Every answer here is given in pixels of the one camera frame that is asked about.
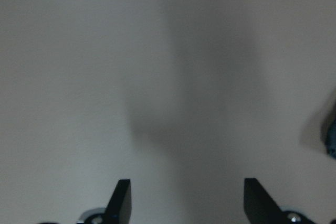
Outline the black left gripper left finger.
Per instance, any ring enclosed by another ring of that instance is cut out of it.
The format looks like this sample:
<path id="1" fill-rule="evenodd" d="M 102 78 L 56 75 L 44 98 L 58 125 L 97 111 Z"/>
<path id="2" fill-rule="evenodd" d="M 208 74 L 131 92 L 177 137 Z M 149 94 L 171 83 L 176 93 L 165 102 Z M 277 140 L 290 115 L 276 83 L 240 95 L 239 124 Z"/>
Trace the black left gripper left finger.
<path id="1" fill-rule="evenodd" d="M 131 180 L 120 179 L 103 213 L 102 223 L 128 224 L 131 217 Z"/>

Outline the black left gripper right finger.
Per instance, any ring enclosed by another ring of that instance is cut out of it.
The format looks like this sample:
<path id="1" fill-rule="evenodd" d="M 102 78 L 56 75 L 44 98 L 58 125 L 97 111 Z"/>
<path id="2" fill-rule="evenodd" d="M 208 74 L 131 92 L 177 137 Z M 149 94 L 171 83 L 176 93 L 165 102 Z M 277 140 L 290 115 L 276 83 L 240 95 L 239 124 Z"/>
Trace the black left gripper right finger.
<path id="1" fill-rule="evenodd" d="M 251 224 L 286 223 L 282 210 L 256 178 L 244 179 L 244 212 Z"/>

